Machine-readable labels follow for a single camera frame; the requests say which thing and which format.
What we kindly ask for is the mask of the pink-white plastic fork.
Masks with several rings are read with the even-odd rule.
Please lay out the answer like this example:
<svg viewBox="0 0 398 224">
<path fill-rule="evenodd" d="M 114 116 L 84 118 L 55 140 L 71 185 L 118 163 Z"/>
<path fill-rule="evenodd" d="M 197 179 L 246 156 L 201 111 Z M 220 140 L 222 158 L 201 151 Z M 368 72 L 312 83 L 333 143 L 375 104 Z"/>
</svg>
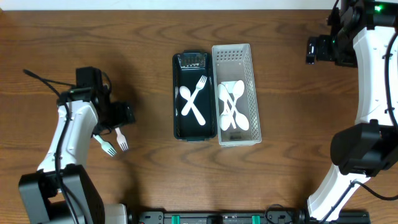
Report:
<svg viewBox="0 0 398 224">
<path fill-rule="evenodd" d="M 125 135 L 121 132 L 120 128 L 116 128 L 115 132 L 117 135 L 116 140 L 119 144 L 119 147 L 122 149 L 122 151 L 127 151 L 129 148 L 128 148 L 127 139 L 126 139 Z"/>
</svg>

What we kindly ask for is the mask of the mint green plastic fork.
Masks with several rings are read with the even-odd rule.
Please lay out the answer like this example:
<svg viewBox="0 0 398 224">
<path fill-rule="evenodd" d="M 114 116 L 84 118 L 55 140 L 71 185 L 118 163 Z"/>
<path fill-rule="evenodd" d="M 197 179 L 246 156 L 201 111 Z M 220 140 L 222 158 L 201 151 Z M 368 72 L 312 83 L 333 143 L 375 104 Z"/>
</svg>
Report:
<svg viewBox="0 0 398 224">
<path fill-rule="evenodd" d="M 111 143 L 105 141 L 100 135 L 93 135 L 93 137 L 101 144 L 102 150 L 109 154 L 111 157 L 117 154 Z"/>
</svg>

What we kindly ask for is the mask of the white thick-handled spoon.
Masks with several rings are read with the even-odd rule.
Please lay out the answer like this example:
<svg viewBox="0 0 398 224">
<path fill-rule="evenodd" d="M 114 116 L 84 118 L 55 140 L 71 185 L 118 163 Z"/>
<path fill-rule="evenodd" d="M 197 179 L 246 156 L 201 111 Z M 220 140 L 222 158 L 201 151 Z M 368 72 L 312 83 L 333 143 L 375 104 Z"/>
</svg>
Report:
<svg viewBox="0 0 398 224">
<path fill-rule="evenodd" d="M 187 87 L 181 86 L 179 90 L 180 90 L 180 95 L 185 100 L 189 100 L 191 98 L 190 90 Z M 206 124 L 206 121 L 195 105 L 192 105 L 192 111 L 198 121 L 198 124 L 200 126 L 204 126 Z"/>
</svg>

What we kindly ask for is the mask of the white plastic spoon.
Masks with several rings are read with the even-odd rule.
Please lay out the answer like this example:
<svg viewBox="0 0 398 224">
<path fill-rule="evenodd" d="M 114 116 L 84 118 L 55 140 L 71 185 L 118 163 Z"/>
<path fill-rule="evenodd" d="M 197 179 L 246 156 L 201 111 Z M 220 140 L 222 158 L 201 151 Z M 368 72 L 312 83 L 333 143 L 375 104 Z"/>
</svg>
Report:
<svg viewBox="0 0 398 224">
<path fill-rule="evenodd" d="M 227 88 L 224 85 L 219 84 L 218 85 L 218 98 L 220 100 L 222 100 L 223 102 L 226 101 L 227 103 L 229 103 L 229 101 L 226 99 L 226 97 L 227 97 L 226 95 L 227 94 L 228 94 Z M 231 108 L 230 107 L 229 107 L 229 118 L 230 118 L 230 121 L 231 121 L 230 126 L 232 126 L 233 129 L 236 129 L 236 123 L 234 121 L 233 116 L 231 115 Z"/>
<path fill-rule="evenodd" d="M 224 108 L 224 110 L 220 114 L 220 128 L 222 131 L 226 131 L 231 124 L 231 121 L 229 118 L 229 106 L 226 101 L 224 102 L 223 108 Z"/>
<path fill-rule="evenodd" d="M 244 82 L 242 80 L 237 81 L 233 86 L 233 96 L 234 99 L 232 100 L 229 96 L 228 101 L 231 105 L 231 114 L 237 112 L 236 103 L 239 97 L 241 97 L 244 93 Z"/>
<path fill-rule="evenodd" d="M 249 129 L 249 121 L 247 117 L 240 113 L 236 107 L 236 102 L 231 98 L 230 94 L 228 93 L 226 95 L 226 99 L 229 101 L 231 104 L 231 115 L 235 115 L 234 121 L 235 123 L 244 131 L 247 131 Z"/>
</svg>

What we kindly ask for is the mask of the white plastic fork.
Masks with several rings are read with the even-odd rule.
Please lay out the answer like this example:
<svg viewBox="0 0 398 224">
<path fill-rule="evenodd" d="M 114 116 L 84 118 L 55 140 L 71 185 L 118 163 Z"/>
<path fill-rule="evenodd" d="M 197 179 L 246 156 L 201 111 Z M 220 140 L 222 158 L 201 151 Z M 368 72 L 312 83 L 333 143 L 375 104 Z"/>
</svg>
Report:
<svg viewBox="0 0 398 224">
<path fill-rule="evenodd" d="M 187 103 L 185 104 L 185 106 L 182 109 L 183 116 L 186 116 L 188 114 L 188 112 L 190 111 L 190 108 L 192 107 L 198 92 L 205 87 L 206 80 L 207 80 L 207 76 L 202 75 L 201 78 L 199 79 L 199 81 L 197 82 L 195 91 L 192 93 L 190 99 L 187 101 Z"/>
</svg>

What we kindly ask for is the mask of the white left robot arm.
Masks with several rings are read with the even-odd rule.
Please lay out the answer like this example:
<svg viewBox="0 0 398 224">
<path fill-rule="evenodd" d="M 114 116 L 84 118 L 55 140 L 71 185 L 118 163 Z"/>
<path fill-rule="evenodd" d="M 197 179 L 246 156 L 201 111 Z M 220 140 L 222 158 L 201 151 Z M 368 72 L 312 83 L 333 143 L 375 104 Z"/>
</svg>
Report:
<svg viewBox="0 0 398 224">
<path fill-rule="evenodd" d="M 92 137 L 135 121 L 128 102 L 110 100 L 106 77 L 95 67 L 78 68 L 76 83 L 57 93 L 58 123 L 49 151 L 18 185 L 31 223 L 135 223 L 125 204 L 104 204 L 85 170 Z"/>
</svg>

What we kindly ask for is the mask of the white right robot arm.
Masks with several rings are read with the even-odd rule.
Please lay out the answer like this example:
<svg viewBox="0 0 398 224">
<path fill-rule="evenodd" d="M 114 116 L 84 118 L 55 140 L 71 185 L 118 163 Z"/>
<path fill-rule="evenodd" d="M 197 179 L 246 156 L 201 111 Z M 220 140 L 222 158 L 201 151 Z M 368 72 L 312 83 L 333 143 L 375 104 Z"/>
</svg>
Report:
<svg viewBox="0 0 398 224">
<path fill-rule="evenodd" d="M 333 62 L 358 70 L 354 125 L 336 133 L 331 167 L 294 223 L 367 223 L 344 212 L 355 191 L 397 162 L 397 2 L 337 0 L 328 35 L 310 37 L 306 62 Z"/>
</svg>

